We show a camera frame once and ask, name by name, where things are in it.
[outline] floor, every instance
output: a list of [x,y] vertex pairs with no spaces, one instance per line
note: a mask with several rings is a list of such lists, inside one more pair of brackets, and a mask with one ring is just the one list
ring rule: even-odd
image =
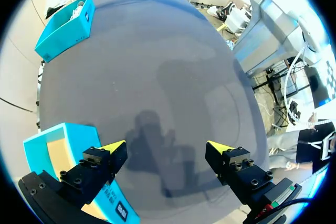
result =
[[[223,24],[221,20],[216,17],[209,15],[206,12],[206,9],[199,9],[199,11],[207,18],[207,20],[217,29],[219,26]],[[235,38],[234,35],[228,33],[223,30],[219,32],[219,34],[223,37],[224,40],[230,40]],[[260,83],[266,81],[265,72],[260,73],[251,79],[251,86],[256,86]],[[275,103],[273,96],[271,94],[270,88],[265,85],[259,89],[255,90],[255,98],[258,102],[262,120],[265,126],[265,133],[267,135],[279,134],[285,131],[285,128],[279,129],[274,127],[272,124],[277,123],[277,125],[281,125],[283,120],[277,113],[274,113]],[[240,208],[231,212],[228,216],[219,220],[215,224],[240,224],[246,219],[247,214],[250,212],[250,208],[246,205],[242,205]]]

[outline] person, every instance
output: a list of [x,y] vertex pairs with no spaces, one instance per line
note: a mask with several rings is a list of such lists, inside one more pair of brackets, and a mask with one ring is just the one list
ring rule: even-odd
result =
[[[313,113],[309,122],[316,121],[317,115]],[[320,150],[305,142],[322,141],[325,138],[329,139],[329,149],[334,152],[336,133],[332,122],[268,137],[270,169],[312,169],[312,173],[317,172],[328,163],[328,159],[322,161]]]

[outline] screw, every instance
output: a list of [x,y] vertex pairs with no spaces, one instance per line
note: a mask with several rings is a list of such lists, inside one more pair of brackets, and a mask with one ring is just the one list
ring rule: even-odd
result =
[[75,184],[79,185],[82,183],[82,180],[80,178],[75,178],[75,180],[73,181]]
[[268,172],[266,172],[266,177],[267,178],[273,178],[273,172],[271,172],[270,170]]
[[30,190],[30,195],[35,195],[37,193],[37,191],[35,190],[35,189],[32,189],[32,190]]
[[44,189],[44,188],[46,188],[46,184],[41,183],[41,184],[38,185],[38,187],[41,188],[41,189]]
[[256,185],[258,185],[258,184],[259,184],[259,181],[258,181],[258,180],[256,180],[256,179],[252,179],[252,180],[251,180],[251,185],[256,186]]
[[235,166],[236,166],[236,171],[238,171],[238,170],[241,170],[241,169],[242,169],[242,164],[236,164]]
[[253,166],[254,165],[254,160],[253,159],[249,159],[248,161],[248,166]]

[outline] cyan box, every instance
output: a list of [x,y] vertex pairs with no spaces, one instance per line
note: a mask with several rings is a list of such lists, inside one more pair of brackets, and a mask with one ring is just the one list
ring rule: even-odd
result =
[[[83,1],[78,17],[70,20],[72,11]],[[35,51],[50,62],[63,51],[90,37],[95,5],[93,0],[76,0],[54,14],[43,30]]]
[[[64,151],[57,149],[52,156],[50,145],[55,147],[57,142],[61,142],[61,149],[63,148]],[[57,180],[56,174],[59,172],[57,169],[64,169],[64,164],[72,168],[79,163],[80,159],[83,159],[83,151],[91,146],[101,147],[95,127],[72,123],[61,123],[42,131],[25,140],[23,145],[30,170],[37,174],[45,170]],[[55,160],[52,162],[55,154],[59,156],[58,162],[63,163],[61,167],[55,163]],[[140,223],[140,217],[124,197],[116,180],[110,186],[104,185],[92,203],[84,205],[82,210],[115,224]]]

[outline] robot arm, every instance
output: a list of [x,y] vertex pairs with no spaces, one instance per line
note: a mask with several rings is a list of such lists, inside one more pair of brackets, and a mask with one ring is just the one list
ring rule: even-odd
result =
[[307,0],[250,0],[252,18],[233,50],[248,76],[294,57],[308,43],[304,56],[311,66],[330,44],[321,20]]

